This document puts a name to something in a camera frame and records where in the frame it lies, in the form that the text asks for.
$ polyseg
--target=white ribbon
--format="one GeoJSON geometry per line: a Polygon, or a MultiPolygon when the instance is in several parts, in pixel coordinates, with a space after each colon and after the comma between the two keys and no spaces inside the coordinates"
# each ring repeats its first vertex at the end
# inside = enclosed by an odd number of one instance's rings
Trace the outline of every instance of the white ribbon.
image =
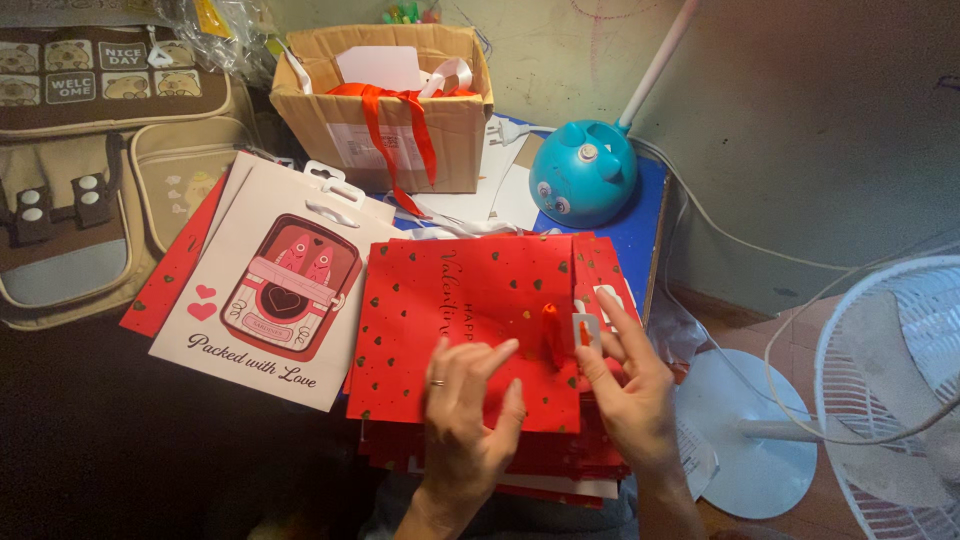
{"type": "Polygon", "coordinates": [[[440,66],[433,71],[430,75],[430,80],[427,81],[426,86],[420,91],[419,97],[433,97],[433,93],[444,85],[447,77],[452,75],[457,76],[457,85],[445,93],[444,96],[448,96],[460,88],[468,90],[470,85],[473,84],[473,73],[470,71],[467,63],[462,58],[453,57],[440,64],[440,66]]]}
{"type": "Polygon", "coordinates": [[[360,224],[359,224],[359,223],[357,223],[357,222],[353,221],[352,219],[346,217],[345,215],[343,215],[342,213],[338,212],[338,211],[335,210],[335,209],[331,209],[330,207],[325,207],[325,206],[323,206],[323,205],[321,205],[321,204],[319,204],[319,203],[314,203],[313,201],[311,201],[311,200],[309,200],[309,199],[305,200],[304,203],[306,204],[306,207],[307,207],[308,209],[310,209],[311,211],[314,211],[314,212],[318,213],[319,215],[325,217],[326,219],[329,219],[330,221],[332,221],[332,222],[334,222],[334,223],[339,223],[340,225],[343,225],[343,226],[345,226],[345,227],[351,227],[351,228],[354,228],[354,229],[359,229],[359,228],[360,228],[360,224]]]}
{"type": "MultiPolygon", "coordinates": [[[[433,214],[427,217],[418,218],[412,213],[400,207],[396,202],[393,191],[388,191],[383,197],[383,202],[396,207],[396,218],[416,223],[420,228],[409,231],[410,237],[414,240],[429,240],[438,238],[479,238],[488,234],[516,233],[517,236],[523,235],[523,229],[507,221],[460,221],[449,216],[439,215],[424,205],[417,203],[418,208],[424,213],[433,214]],[[427,227],[424,223],[436,225],[436,227],[427,227]]],[[[541,234],[559,234],[562,231],[557,228],[550,229],[541,234]]]]}
{"type": "Polygon", "coordinates": [[[283,47],[283,54],[287,57],[287,61],[290,62],[290,67],[293,68],[294,73],[297,74],[297,79],[300,81],[300,88],[303,90],[303,95],[308,96],[313,93],[313,83],[310,81],[310,76],[306,74],[306,70],[303,69],[303,66],[300,65],[300,62],[297,60],[297,57],[290,52],[290,49],[283,44],[283,41],[280,41],[278,37],[274,38],[277,43],[283,47]]]}

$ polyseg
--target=red heart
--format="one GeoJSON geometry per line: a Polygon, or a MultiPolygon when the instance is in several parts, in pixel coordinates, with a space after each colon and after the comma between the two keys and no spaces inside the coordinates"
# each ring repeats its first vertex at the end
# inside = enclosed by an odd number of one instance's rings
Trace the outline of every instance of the red heart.
{"type": "Polygon", "coordinates": [[[191,304],[186,307],[186,312],[193,315],[198,321],[203,321],[217,311],[217,306],[212,302],[206,304],[191,304]]]}
{"type": "Polygon", "coordinates": [[[197,296],[201,298],[210,298],[217,294],[217,289],[206,287],[203,285],[197,285],[197,296]]]}

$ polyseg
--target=blue cartoon lamp base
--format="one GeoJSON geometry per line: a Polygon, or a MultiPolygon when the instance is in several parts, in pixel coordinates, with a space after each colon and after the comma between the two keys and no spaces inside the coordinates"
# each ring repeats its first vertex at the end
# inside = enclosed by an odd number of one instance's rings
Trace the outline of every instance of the blue cartoon lamp base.
{"type": "Polygon", "coordinates": [[[530,169],[530,194],[547,217],[588,229],[616,215],[636,185],[636,155],[614,126],[568,122],[543,142],[530,169]]]}

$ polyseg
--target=stack of gift bags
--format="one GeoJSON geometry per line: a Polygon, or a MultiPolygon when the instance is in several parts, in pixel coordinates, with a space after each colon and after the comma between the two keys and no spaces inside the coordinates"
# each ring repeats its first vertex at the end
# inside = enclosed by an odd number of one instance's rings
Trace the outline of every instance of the stack of gift bags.
{"type": "MultiPolygon", "coordinates": [[[[356,350],[344,392],[361,419],[359,453],[370,464],[421,473],[424,374],[441,336],[450,344],[519,340],[493,375],[484,422],[493,427],[503,393],[520,378],[528,416],[498,491],[599,506],[630,474],[600,419],[574,349],[599,335],[574,323],[596,317],[606,289],[638,320],[609,238],[593,233],[391,240],[371,246],[356,350]]],[[[622,370],[608,360],[614,374],[622,370]]]]}

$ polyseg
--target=red ribbon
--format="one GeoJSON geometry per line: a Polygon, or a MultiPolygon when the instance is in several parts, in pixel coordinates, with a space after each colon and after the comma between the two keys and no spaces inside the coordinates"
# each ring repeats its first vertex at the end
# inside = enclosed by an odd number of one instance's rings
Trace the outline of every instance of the red ribbon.
{"type": "Polygon", "coordinates": [[[550,347],[553,364],[557,366],[557,369],[561,369],[566,362],[566,351],[564,350],[564,338],[561,336],[563,325],[560,323],[560,312],[553,304],[547,304],[543,307],[542,317],[543,337],[550,347]]]}
{"type": "Polygon", "coordinates": [[[410,198],[410,195],[407,195],[406,191],[396,184],[396,163],[394,163],[393,158],[390,157],[390,153],[387,152],[387,147],[383,145],[383,139],[380,137],[380,121],[378,118],[378,100],[381,97],[395,97],[407,102],[410,106],[414,140],[417,142],[417,149],[423,158],[423,168],[426,169],[426,177],[430,181],[430,185],[433,185],[434,182],[437,181],[437,153],[433,149],[433,143],[430,141],[430,133],[428,133],[426,129],[426,119],[423,117],[423,106],[417,99],[419,92],[417,90],[396,92],[385,90],[374,85],[345,83],[331,89],[327,94],[360,96],[363,98],[363,115],[367,121],[367,129],[370,131],[370,139],[373,141],[373,146],[380,151],[383,159],[387,161],[387,170],[390,171],[390,178],[393,180],[396,201],[408,212],[423,217],[423,212],[417,208],[417,204],[410,198]]]}

